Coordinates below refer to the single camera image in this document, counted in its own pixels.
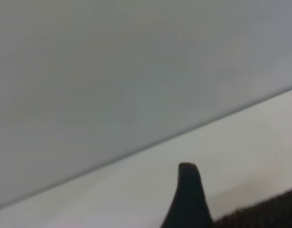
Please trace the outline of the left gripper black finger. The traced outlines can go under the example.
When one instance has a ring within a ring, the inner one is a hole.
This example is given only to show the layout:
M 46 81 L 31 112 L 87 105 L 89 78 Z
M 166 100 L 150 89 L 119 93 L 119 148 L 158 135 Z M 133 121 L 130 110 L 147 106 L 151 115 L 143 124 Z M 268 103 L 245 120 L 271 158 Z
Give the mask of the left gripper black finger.
M 177 188 L 162 228 L 212 228 L 201 176 L 193 163 L 178 166 Z

